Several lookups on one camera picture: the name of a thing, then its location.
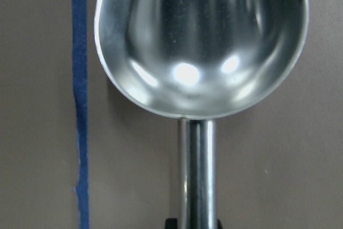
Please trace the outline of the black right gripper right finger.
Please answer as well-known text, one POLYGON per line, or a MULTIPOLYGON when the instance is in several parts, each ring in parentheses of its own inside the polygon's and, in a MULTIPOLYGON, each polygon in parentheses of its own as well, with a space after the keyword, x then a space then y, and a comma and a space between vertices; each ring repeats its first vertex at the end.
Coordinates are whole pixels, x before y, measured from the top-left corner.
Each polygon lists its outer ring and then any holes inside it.
POLYGON ((223 229, 222 222, 218 216, 218 212, 215 213, 215 218, 217 219, 217 229, 223 229))

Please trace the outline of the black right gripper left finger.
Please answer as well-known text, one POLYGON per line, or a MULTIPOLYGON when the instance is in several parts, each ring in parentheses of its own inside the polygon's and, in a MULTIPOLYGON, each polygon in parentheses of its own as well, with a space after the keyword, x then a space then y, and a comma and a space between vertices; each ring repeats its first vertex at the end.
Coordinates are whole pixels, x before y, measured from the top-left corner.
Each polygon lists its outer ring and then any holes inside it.
POLYGON ((180 210, 177 210, 173 217, 165 220, 164 229, 179 229, 180 210))

